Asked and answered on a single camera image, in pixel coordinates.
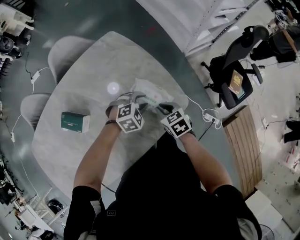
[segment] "green box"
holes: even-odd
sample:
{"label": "green box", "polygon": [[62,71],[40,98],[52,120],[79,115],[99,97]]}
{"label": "green box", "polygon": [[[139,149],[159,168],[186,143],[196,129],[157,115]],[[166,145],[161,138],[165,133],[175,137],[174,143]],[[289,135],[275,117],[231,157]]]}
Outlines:
{"label": "green box", "polygon": [[75,112],[62,112],[60,127],[75,132],[85,133],[90,127],[90,116]]}

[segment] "black and white marker cube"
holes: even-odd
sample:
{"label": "black and white marker cube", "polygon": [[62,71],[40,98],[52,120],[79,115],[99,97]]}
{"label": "black and white marker cube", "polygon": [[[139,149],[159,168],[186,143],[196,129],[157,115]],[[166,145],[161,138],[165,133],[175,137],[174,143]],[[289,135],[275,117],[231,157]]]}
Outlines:
{"label": "black and white marker cube", "polygon": [[144,125],[144,119],[135,103],[119,105],[116,121],[125,133],[140,130]]}
{"label": "black and white marker cube", "polygon": [[179,138],[192,130],[188,116],[184,114],[182,108],[171,113],[160,122],[164,125],[165,130],[175,138]]}

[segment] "floor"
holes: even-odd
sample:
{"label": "floor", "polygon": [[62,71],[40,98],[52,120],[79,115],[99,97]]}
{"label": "floor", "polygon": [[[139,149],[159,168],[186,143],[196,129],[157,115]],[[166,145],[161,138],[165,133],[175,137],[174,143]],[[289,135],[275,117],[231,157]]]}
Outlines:
{"label": "floor", "polygon": [[[214,103],[216,95],[209,91],[207,95],[203,88],[203,85],[209,80],[209,75],[206,69],[200,66],[201,61],[209,63],[211,58],[225,53],[229,44],[242,33],[244,27],[256,24],[265,25],[273,17],[268,7],[263,2],[259,2],[238,22],[239,29],[224,34],[208,51],[187,60],[159,24],[134,0],[95,0],[92,4],[87,4],[83,0],[70,2],[40,0],[35,9],[35,15],[35,30],[31,33],[32,41],[25,51],[29,52],[27,69],[33,74],[48,66],[49,50],[63,36],[75,35],[98,40],[108,31],[114,30],[148,51],[170,72],[184,92],[192,99],[201,102],[205,108],[212,107],[210,98]],[[20,187],[25,190],[25,197],[29,199],[35,194],[32,185],[40,195],[43,195],[53,184],[31,153],[30,147],[34,132],[22,117],[14,129],[15,146],[10,140],[9,131],[12,130],[20,115],[21,101],[32,92],[30,77],[25,71],[25,60],[26,55],[14,61],[9,75],[1,80],[0,97],[3,101],[3,112],[8,116],[9,130],[3,122],[0,122],[0,148],[5,154],[10,168],[19,179]],[[269,59],[262,61],[262,64],[268,65],[274,62],[275,59]],[[295,115],[295,96],[300,92],[300,83],[297,83],[296,78],[299,73],[300,68],[296,64],[284,69],[278,69],[276,64],[266,67],[263,85],[258,87],[253,84],[254,93],[244,103],[250,105],[255,120],[262,148],[264,170],[271,161],[278,158],[283,159],[290,149],[290,145],[280,143],[283,123],[271,124],[265,131],[262,118],[272,122],[285,120],[290,115]],[[51,72],[47,69],[43,70],[35,83],[35,92],[51,93],[54,88],[55,83]],[[187,111],[194,120],[196,134],[200,135],[206,129],[206,125],[198,121],[201,119],[199,109],[195,105],[189,104]],[[223,117],[231,113],[232,110],[220,109]],[[221,153],[219,158],[222,156],[222,158],[228,158],[225,159],[224,164],[233,173],[234,170],[228,165],[228,162],[231,161],[229,159],[230,152],[226,145],[222,145],[223,141],[225,141],[224,133],[212,129],[203,138],[202,143],[210,151],[219,148],[221,150],[218,151]],[[21,161],[32,185],[25,175]],[[55,197],[64,205],[69,205],[70,199],[55,186],[53,187],[49,198]],[[117,183],[110,187],[115,189]],[[103,194],[105,205],[109,204],[112,198],[112,193],[105,192]],[[0,222],[13,235],[14,239],[24,239],[24,231],[15,229],[16,220],[13,214],[4,218],[11,209],[11,206],[0,206]],[[63,233],[61,221],[65,222],[66,217],[52,225],[60,236]]]}

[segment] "wooden panel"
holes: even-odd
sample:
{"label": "wooden panel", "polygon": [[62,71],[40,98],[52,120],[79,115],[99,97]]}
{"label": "wooden panel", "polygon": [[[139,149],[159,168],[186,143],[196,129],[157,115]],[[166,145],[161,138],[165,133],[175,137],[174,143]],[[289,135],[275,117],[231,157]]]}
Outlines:
{"label": "wooden panel", "polygon": [[259,144],[250,108],[239,109],[223,126],[239,172],[242,194],[247,197],[262,179]]}

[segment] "marble tabletop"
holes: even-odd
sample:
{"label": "marble tabletop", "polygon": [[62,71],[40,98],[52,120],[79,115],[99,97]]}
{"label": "marble tabletop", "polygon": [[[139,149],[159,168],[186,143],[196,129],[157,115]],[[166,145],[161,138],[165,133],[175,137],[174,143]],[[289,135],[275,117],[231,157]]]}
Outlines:
{"label": "marble tabletop", "polygon": [[[108,32],[91,46],[68,70],[55,88],[35,131],[32,152],[50,180],[69,198],[75,172],[84,154],[107,121],[108,104],[130,91],[135,79],[146,79],[166,90],[183,109],[188,99],[171,75],[150,54],[126,37]],[[120,86],[117,94],[107,90],[109,83]],[[86,133],[60,127],[64,111],[90,115]],[[103,183],[118,179],[165,132],[157,115],[146,111],[141,131],[121,133],[105,172]]]}

